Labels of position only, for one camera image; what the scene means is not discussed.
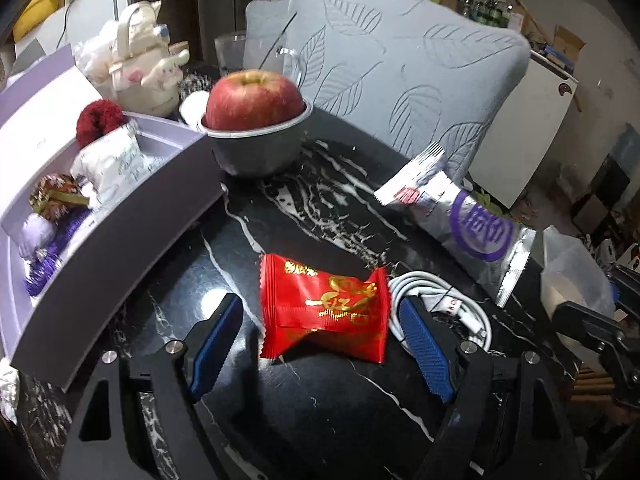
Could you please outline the clear bag with bun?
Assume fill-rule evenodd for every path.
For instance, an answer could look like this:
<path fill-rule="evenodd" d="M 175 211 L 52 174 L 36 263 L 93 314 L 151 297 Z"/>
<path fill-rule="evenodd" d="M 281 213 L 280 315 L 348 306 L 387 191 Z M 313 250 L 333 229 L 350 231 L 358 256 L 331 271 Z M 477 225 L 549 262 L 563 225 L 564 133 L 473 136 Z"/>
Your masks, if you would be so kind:
<path fill-rule="evenodd" d="M 612 286 L 582 241 L 560 233 L 554 226 L 548 226 L 542 238 L 540 300 L 549 318 L 564 301 L 574 301 L 612 318 L 615 310 Z"/>

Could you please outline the red candy packet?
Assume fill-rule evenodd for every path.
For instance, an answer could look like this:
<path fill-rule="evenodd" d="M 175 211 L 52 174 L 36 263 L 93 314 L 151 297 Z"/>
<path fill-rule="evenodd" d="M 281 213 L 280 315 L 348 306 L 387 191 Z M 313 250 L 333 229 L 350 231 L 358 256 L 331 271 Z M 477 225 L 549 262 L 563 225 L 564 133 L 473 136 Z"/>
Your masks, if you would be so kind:
<path fill-rule="evenodd" d="M 277 359 L 308 340 L 344 356 L 384 362 L 390 289 L 383 268 L 360 281 L 267 254 L 260 262 L 259 285 L 262 358 Z"/>

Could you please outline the silver purple snack packet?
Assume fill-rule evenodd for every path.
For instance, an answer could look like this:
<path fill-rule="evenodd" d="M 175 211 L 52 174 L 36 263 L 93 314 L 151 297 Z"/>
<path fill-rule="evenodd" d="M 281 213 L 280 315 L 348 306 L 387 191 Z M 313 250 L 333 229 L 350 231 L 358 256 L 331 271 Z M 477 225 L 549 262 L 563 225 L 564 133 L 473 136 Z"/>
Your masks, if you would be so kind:
<path fill-rule="evenodd" d="M 407 211 L 503 308 L 525 270 L 536 232 L 489 211 L 447 176 L 445 166 L 444 148 L 433 143 L 374 197 Z"/>

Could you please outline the white printed soft packet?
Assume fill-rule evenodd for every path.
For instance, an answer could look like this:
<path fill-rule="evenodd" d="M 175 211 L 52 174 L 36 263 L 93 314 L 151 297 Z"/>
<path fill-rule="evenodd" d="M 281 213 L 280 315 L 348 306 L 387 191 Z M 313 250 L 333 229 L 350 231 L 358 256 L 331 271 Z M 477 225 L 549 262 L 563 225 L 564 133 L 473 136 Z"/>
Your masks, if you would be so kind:
<path fill-rule="evenodd" d="M 70 166 L 70 174 L 75 179 L 92 185 L 100 205 L 126 196 L 150 174 L 149 159 L 138 142 L 140 132 L 138 123 L 130 119 L 88 144 Z"/>

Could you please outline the crumpled white tissue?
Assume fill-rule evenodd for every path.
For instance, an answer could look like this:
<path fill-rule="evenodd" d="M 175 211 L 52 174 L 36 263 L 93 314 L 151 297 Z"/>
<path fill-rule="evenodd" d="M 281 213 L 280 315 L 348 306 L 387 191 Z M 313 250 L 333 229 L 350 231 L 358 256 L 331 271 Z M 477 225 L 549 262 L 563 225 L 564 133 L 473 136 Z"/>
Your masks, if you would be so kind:
<path fill-rule="evenodd" d="M 20 398 L 20 375 L 9 359 L 4 356 L 0 360 L 0 408 L 1 415 L 17 424 L 16 410 Z"/>

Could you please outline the purple tassel sachet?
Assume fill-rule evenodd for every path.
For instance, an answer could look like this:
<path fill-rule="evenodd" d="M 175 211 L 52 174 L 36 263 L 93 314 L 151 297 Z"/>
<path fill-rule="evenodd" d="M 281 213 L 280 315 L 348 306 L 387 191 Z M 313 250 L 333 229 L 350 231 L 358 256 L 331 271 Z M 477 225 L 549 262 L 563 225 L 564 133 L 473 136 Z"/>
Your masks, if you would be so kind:
<path fill-rule="evenodd" d="M 29 296 L 37 297 L 42 293 L 58 270 L 62 253 L 90 214 L 89 208 L 78 208 L 58 223 L 49 222 L 39 214 L 27 217 L 17 247 L 28 264 L 24 282 Z"/>

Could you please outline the white cabinet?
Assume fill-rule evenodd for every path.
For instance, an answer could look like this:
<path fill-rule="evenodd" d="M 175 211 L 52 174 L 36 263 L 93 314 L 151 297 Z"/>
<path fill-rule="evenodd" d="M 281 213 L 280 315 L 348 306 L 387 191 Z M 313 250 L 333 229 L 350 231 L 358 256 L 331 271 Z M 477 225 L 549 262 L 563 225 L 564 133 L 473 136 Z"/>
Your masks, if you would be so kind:
<path fill-rule="evenodd" d="M 470 167 L 473 181 L 511 208 L 548 152 L 578 81 L 532 52 L 526 74 L 500 107 Z"/>

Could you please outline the light blue leaf pillow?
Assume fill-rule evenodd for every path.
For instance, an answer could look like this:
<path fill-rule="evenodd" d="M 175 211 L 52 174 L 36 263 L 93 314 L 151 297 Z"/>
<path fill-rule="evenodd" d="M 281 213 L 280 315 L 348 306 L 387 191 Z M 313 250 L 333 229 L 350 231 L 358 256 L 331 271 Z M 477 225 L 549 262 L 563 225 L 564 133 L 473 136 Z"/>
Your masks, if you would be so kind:
<path fill-rule="evenodd" d="M 255 0 L 245 19 L 248 36 L 297 52 L 315 108 L 408 158 L 439 143 L 454 182 L 530 57 L 517 32 L 430 0 Z"/>

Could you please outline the dark red knitted scrunchie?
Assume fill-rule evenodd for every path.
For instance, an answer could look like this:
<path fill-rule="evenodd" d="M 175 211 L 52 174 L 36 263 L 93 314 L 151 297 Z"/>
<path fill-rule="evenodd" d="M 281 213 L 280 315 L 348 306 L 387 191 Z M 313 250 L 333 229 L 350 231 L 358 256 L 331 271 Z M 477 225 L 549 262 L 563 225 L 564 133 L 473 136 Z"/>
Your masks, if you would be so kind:
<path fill-rule="evenodd" d="M 107 133 L 125 125 L 127 118 L 120 106 L 111 100 L 97 100 L 87 105 L 78 117 L 76 142 L 85 148 Z"/>

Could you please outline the grey metal bowl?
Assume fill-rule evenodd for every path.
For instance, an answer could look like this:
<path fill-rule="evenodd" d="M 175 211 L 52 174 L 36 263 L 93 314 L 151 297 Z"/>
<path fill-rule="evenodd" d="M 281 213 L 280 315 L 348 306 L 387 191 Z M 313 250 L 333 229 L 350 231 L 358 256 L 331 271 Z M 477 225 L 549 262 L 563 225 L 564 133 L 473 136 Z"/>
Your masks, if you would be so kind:
<path fill-rule="evenodd" d="M 198 121 L 198 131 L 212 141 L 219 167 L 230 176 L 261 177 L 291 165 L 307 136 L 307 120 L 314 106 L 304 100 L 305 109 L 287 122 L 246 131 L 212 130 Z"/>

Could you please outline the cream rabbit teapot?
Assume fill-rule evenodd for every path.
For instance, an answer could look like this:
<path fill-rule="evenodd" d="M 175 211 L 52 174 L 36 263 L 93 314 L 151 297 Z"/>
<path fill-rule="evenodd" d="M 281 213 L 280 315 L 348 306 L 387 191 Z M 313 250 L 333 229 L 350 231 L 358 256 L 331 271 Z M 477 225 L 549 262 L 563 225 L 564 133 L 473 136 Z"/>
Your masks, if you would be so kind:
<path fill-rule="evenodd" d="M 178 107 L 178 84 L 190 51 L 185 42 L 170 42 L 168 26 L 157 21 L 161 8 L 160 0 L 126 7 L 117 23 L 108 73 L 123 110 L 167 117 Z"/>

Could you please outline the red apple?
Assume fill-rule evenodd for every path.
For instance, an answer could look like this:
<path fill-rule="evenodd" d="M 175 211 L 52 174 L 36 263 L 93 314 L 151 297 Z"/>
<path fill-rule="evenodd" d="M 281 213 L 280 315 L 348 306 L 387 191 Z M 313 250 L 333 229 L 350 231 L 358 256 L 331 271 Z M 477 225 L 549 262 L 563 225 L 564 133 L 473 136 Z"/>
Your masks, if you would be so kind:
<path fill-rule="evenodd" d="M 288 77 L 270 70 L 241 70 L 213 85 L 203 124 L 217 131 L 255 130 L 288 122 L 305 108 Z"/>

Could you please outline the clear glass mug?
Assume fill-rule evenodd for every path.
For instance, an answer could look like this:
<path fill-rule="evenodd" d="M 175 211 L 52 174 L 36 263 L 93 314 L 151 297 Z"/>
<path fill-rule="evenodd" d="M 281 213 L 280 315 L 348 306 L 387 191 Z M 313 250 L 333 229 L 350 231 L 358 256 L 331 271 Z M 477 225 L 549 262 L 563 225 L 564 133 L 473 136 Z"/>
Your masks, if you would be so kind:
<path fill-rule="evenodd" d="M 215 39 L 221 76 L 241 70 L 270 70 L 291 79 L 299 87 L 306 75 L 302 56 L 286 45 L 285 34 L 257 36 L 230 32 Z"/>

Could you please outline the white mini fridge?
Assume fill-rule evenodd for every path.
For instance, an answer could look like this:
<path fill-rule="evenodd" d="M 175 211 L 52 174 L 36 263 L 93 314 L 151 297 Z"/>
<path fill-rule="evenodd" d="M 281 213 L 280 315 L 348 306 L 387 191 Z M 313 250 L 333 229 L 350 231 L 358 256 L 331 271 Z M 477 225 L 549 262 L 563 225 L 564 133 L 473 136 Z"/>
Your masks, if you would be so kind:
<path fill-rule="evenodd" d="M 19 56 L 34 40 L 45 55 L 66 44 L 74 46 L 96 36 L 109 20 L 118 20 L 129 0 L 75 0 L 57 10 L 24 38 L 14 44 L 15 56 Z"/>

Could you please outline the yellow enamel pot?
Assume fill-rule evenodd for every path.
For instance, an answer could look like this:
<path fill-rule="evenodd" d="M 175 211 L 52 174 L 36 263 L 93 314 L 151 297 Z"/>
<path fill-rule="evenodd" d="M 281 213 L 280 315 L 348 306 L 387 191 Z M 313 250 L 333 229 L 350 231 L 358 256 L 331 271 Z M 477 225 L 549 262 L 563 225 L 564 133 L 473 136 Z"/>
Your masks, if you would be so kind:
<path fill-rule="evenodd" d="M 12 28 L 12 39 L 15 42 L 23 39 L 31 30 L 56 12 L 60 6 L 61 0 L 30 0 Z"/>

